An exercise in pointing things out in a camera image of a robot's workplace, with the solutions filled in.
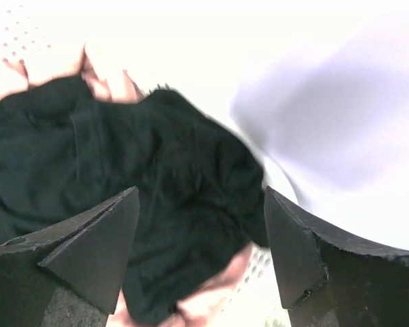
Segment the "white perforated plastic basket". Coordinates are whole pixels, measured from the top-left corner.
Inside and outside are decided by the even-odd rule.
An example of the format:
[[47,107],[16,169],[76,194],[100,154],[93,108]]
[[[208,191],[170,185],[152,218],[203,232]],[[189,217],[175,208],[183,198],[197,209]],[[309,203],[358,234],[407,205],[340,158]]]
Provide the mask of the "white perforated plastic basket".
[[215,326],[289,326],[269,250],[253,247],[247,270],[214,321]]

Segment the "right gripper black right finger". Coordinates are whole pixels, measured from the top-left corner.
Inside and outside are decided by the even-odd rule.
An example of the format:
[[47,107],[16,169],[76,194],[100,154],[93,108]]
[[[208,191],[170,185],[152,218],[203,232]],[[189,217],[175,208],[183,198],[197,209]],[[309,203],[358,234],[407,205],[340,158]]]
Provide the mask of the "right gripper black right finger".
[[351,234],[272,188],[264,218],[293,326],[409,327],[409,251]]

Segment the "black t shirt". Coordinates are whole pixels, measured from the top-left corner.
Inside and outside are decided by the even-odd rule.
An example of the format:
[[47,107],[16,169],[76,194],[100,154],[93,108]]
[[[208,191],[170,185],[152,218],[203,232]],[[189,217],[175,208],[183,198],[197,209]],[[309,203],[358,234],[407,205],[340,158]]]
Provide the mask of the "black t shirt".
[[157,325],[250,243],[267,247],[262,166],[184,97],[95,98],[81,76],[0,101],[0,244],[136,187],[122,290]]

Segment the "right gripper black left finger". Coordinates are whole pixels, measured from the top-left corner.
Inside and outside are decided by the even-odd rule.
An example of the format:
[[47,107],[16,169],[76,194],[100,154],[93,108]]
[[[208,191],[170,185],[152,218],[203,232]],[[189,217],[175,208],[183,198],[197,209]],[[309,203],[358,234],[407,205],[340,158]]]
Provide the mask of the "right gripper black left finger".
[[0,327],[105,326],[139,216],[135,187],[0,245]]

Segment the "pink t shirt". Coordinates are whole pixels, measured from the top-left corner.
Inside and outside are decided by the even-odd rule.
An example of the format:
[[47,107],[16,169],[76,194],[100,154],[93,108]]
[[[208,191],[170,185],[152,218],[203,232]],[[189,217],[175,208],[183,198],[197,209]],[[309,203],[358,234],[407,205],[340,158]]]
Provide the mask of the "pink t shirt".
[[0,100],[37,87],[55,78],[83,77],[94,96],[101,100],[133,103],[143,94],[127,71],[100,51],[83,45],[53,46],[27,53],[23,59],[0,61]]

